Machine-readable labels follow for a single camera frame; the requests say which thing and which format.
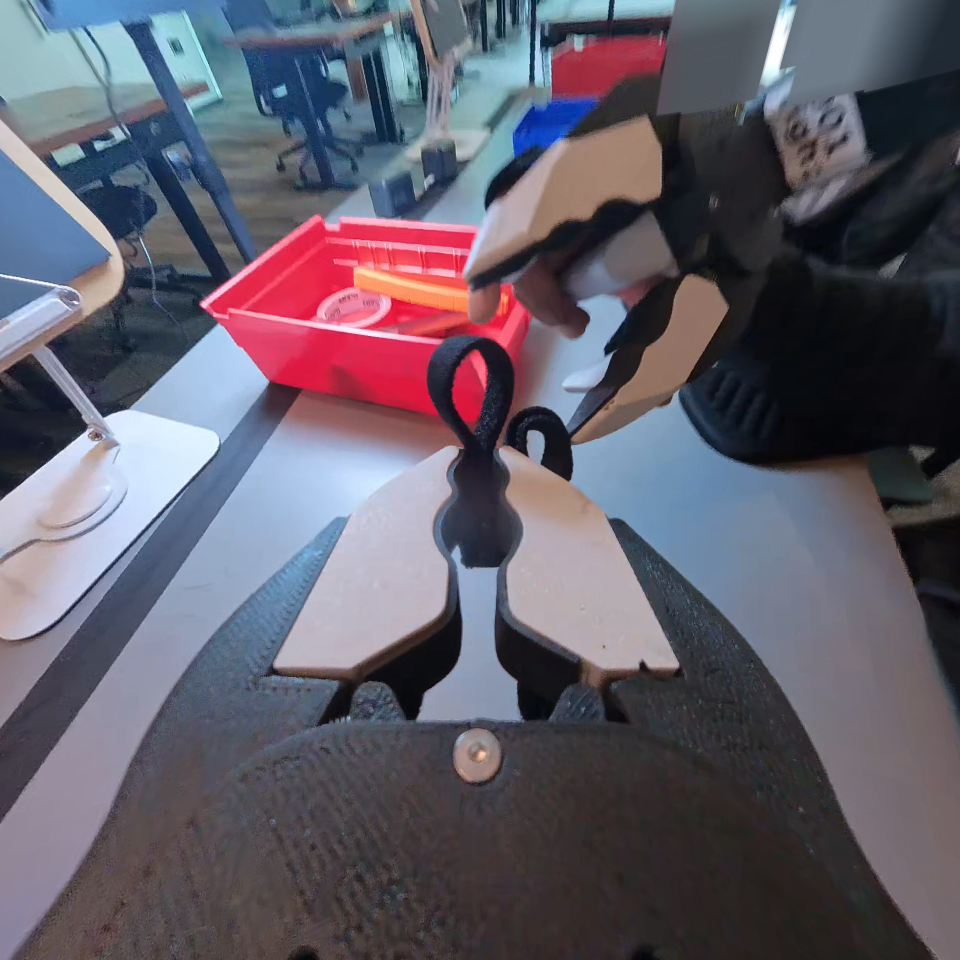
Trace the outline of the blue plastic bin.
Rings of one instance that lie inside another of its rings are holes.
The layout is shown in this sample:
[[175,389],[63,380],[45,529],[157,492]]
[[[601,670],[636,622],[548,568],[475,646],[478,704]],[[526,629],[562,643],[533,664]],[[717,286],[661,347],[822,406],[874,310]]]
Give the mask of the blue plastic bin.
[[518,158],[531,150],[546,150],[569,134],[597,103],[597,98],[576,97],[532,104],[512,131],[513,156]]

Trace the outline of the wooden office desk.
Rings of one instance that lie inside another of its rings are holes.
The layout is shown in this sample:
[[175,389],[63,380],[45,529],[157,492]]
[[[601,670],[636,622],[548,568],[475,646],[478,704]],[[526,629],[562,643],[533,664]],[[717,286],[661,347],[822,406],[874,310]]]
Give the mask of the wooden office desk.
[[348,62],[359,62],[362,66],[376,141],[404,145],[406,133],[395,109],[382,48],[387,40],[388,27],[398,34],[402,25],[411,20],[410,10],[388,10],[363,18],[340,21],[325,18],[289,28],[242,30],[230,35],[223,43],[242,51],[291,56],[319,53],[328,47],[340,51]]
[[31,94],[6,105],[11,135],[66,186],[81,191],[143,164],[149,174],[192,179],[181,128],[150,83],[71,86]]

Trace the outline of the orange plastic strip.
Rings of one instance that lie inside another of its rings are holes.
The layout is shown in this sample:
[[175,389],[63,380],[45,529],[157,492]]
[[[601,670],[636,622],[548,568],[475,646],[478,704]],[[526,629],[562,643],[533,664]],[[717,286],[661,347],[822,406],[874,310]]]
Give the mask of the orange plastic strip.
[[354,286],[392,301],[438,311],[468,314],[470,290],[461,278],[355,267]]

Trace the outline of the red plastic bin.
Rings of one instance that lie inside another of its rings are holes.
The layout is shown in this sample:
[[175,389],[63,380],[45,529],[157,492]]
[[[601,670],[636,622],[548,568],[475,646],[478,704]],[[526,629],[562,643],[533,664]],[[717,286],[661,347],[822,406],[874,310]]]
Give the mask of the red plastic bin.
[[398,327],[437,311],[393,297],[370,328],[323,323],[323,302],[354,288],[356,269],[461,285],[476,227],[462,223],[314,216],[200,302],[271,382],[434,415],[428,361],[442,339]]
[[570,39],[551,54],[550,98],[600,98],[629,77],[659,76],[665,56],[664,33]]

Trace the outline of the tape roll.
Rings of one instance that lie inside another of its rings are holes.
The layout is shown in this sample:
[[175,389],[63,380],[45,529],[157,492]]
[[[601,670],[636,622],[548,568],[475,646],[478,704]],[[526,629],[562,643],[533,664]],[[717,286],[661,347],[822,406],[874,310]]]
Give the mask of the tape roll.
[[323,326],[366,330],[382,323],[393,303],[390,296],[348,287],[330,294],[319,305],[315,322]]

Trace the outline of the black board on white stand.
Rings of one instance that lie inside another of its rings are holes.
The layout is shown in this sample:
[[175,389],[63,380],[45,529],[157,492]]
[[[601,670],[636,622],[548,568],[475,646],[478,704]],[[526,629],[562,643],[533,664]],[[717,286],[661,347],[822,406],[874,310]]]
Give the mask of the black board on white stand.
[[1,636],[50,630],[220,449],[209,429],[122,411],[102,415],[50,343],[119,293],[114,238],[2,123],[2,372],[32,357],[83,430],[1,503]]

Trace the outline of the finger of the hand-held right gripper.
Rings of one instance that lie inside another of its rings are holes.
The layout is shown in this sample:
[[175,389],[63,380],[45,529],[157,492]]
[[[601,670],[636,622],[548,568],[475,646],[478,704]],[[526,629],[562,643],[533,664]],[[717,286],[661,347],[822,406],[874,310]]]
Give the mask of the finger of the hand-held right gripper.
[[728,312],[719,286],[702,275],[655,286],[630,309],[599,381],[571,415],[571,443],[607,437],[669,402],[690,380]]
[[652,205],[662,143],[636,116],[559,139],[488,210],[462,270],[469,288],[514,282],[536,257],[562,253],[565,293],[622,293],[666,276],[666,236]]

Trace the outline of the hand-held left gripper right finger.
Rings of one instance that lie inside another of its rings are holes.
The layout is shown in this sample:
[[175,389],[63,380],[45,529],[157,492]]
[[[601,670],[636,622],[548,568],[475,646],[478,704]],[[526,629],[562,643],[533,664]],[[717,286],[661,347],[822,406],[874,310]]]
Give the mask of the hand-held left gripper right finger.
[[519,524],[497,574],[501,665],[536,694],[676,676],[678,657],[606,513],[521,452],[502,447],[499,458]]

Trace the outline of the black light stand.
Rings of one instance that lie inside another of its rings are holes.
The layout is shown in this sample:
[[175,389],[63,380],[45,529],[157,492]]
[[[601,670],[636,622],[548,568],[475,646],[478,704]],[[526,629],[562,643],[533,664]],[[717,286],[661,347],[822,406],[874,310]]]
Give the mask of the black light stand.
[[[163,57],[151,24],[147,20],[135,21],[124,24],[124,28],[147,67],[150,78],[168,113],[174,117],[175,124],[182,135],[181,141],[187,147],[194,162],[195,177],[199,185],[216,207],[244,264],[251,264],[258,256],[253,237],[236,207],[227,181],[195,122],[184,94]],[[161,178],[157,179],[157,183],[184,231],[207,266],[211,278],[216,282],[225,283],[230,278],[231,273],[223,261],[218,247],[199,219],[199,215],[195,212],[192,213],[194,220],[198,223],[198,230],[193,227],[189,228],[186,219],[182,216],[186,207],[191,206],[188,199],[180,202],[178,199],[172,198]]]

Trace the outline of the black board with wooden back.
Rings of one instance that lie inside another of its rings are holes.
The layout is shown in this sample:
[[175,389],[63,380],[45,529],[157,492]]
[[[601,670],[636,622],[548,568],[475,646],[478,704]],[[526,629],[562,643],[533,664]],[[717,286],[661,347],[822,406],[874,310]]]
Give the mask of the black board with wooden back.
[[427,68],[424,129],[405,156],[419,160],[423,150],[452,145],[459,164],[471,162],[490,137],[487,128],[451,128],[454,75],[473,47],[473,35],[460,1],[411,1],[416,36]]

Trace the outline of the person's right forearm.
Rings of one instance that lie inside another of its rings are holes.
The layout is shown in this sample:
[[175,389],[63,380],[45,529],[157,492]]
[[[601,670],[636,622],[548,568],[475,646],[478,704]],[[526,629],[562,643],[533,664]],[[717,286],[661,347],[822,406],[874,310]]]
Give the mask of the person's right forearm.
[[958,166],[921,177],[958,145],[958,71],[866,92],[873,160],[783,205],[750,317],[697,378],[730,352],[817,369],[882,449],[958,448],[958,236],[941,218]]

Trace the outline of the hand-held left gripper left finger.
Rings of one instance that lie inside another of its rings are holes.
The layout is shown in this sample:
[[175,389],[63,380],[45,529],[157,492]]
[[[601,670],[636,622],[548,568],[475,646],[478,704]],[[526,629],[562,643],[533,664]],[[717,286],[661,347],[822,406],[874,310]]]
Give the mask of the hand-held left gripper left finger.
[[438,450],[354,510],[275,656],[274,673],[359,683],[450,621],[451,560],[436,526],[459,453]]

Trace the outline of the black office chair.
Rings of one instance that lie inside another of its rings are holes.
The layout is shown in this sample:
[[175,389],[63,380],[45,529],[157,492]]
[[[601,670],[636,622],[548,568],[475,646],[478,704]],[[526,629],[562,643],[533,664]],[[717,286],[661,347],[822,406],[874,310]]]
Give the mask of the black office chair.
[[349,90],[330,77],[324,55],[242,49],[242,56],[258,113],[277,120],[292,141],[277,154],[275,170],[285,173],[286,162],[296,159],[296,189],[352,189],[352,183],[337,178],[331,157],[345,161],[357,174],[364,149],[358,140],[337,135],[331,125],[331,112],[351,119],[344,110]]

